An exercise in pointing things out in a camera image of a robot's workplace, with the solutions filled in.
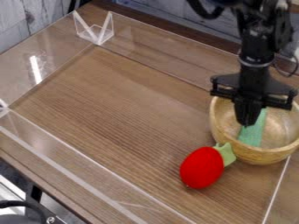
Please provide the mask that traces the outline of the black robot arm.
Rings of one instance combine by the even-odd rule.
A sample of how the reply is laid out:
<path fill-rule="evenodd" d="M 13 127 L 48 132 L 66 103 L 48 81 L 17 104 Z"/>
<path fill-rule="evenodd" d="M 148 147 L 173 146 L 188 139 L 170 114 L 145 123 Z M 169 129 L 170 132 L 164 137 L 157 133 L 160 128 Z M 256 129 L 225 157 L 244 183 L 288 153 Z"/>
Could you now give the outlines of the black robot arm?
<path fill-rule="evenodd" d="M 237 20 L 241 45 L 237 53 L 237 73 L 210 77 L 209 94 L 233 102 L 237 122 L 256 123 L 261 109 L 289 110 L 297 90 L 269 74 L 276 54 L 293 37 L 291 25 L 292 0 L 210 0 L 214 8 L 206 11 L 200 0 L 186 0 L 194 13 L 212 20 L 229 9 Z"/>

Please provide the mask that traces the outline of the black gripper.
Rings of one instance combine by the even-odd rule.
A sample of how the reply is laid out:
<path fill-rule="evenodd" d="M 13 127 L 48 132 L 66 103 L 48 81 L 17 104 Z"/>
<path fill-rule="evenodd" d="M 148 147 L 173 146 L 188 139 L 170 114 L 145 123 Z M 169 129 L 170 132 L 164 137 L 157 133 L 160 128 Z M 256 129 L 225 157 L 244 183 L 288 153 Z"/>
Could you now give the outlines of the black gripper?
<path fill-rule="evenodd" d="M 209 78 L 209 94 L 229 99 L 235 105 L 237 122 L 243 126 L 256 123 L 261 109 L 272 107 L 289 110 L 297 91 L 276 80 L 269 67 L 275 58 L 265 61 L 245 61 L 239 58 L 239 72 Z"/>

